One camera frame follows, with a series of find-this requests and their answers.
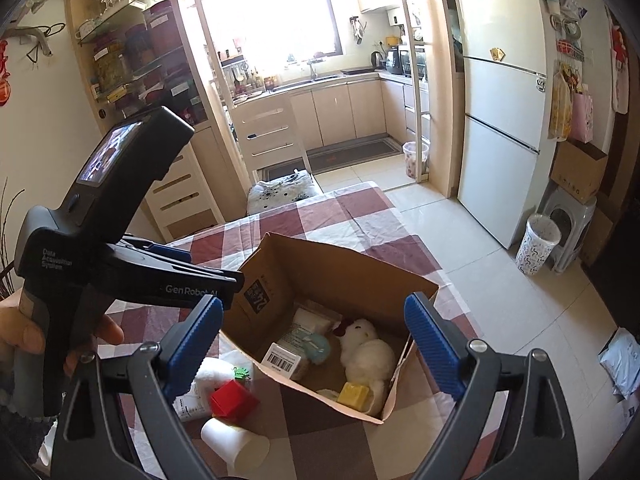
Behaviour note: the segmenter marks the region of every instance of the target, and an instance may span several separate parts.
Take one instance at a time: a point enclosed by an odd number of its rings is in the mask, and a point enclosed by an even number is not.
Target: patterned trash can
[[[551,218],[538,213],[531,215],[516,256],[520,271],[528,275],[538,272],[561,236],[560,229]]]

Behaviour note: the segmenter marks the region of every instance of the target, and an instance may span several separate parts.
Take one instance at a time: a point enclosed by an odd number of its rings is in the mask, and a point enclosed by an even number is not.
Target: red block
[[[249,390],[236,380],[229,381],[209,396],[214,416],[239,422],[260,403]]]

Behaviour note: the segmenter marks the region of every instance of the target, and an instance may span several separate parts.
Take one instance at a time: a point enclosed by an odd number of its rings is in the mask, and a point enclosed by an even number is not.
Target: display screen
[[[82,168],[78,176],[78,182],[99,186],[109,173],[120,152],[124,150],[131,137],[133,137],[132,133],[140,124],[142,122],[126,124],[111,130],[84,165],[84,168]]]

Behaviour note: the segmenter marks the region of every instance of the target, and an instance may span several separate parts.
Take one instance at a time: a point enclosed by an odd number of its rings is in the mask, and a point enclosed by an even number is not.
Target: yellow sponge
[[[338,402],[361,412],[368,395],[369,388],[367,386],[344,383],[342,391],[338,396]]]

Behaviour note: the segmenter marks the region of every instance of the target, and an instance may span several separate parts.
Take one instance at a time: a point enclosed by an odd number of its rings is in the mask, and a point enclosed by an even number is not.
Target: plaid tablecloth
[[[440,286],[435,303],[440,314],[452,319],[465,335],[479,335],[468,307],[436,259],[373,182],[230,222],[173,245],[190,250],[195,264],[237,269],[267,232],[348,247],[420,274]],[[118,347],[100,346],[102,357],[128,354],[143,341],[159,340],[172,324],[188,314],[185,309],[123,302],[116,302],[108,312],[121,325],[126,339]],[[232,350],[229,341],[220,335],[209,355]],[[260,468],[244,476],[256,480],[411,478],[443,427],[453,402],[438,390],[418,352],[408,359],[399,378],[395,411],[382,425],[342,415],[255,369],[251,384],[260,406],[242,425],[267,436],[271,449]],[[466,478],[482,470],[495,439],[504,399],[497,396],[494,402]],[[130,397],[124,399],[124,407],[145,468],[162,476]],[[205,421],[186,423],[187,432],[216,475],[233,475],[232,467],[201,441],[200,429]]]

